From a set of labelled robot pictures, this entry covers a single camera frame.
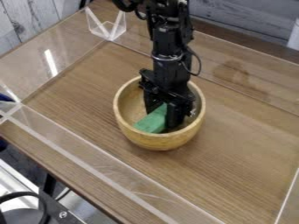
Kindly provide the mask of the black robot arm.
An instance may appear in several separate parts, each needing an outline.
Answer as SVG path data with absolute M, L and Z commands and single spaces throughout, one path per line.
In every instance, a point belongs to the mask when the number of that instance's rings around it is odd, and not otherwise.
M 195 95 L 189 88 L 193 76 L 194 40 L 189 0 L 112 0 L 123 12 L 147 22 L 154 43 L 154 69 L 143 68 L 139 87 L 144 90 L 146 112 L 166 105 L 164 127 L 175 129 L 191 115 Z

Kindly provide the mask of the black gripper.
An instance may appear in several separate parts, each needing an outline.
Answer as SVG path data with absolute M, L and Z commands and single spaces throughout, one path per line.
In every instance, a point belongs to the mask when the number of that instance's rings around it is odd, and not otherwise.
M 195 96 L 189 88 L 193 76 L 191 55 L 154 55 L 154 69 L 143 68 L 139 73 L 140 88 L 144 90 L 146 113 L 152 113 L 164 103 L 166 131 L 174 132 L 186 126 L 186 119 L 191 116 Z

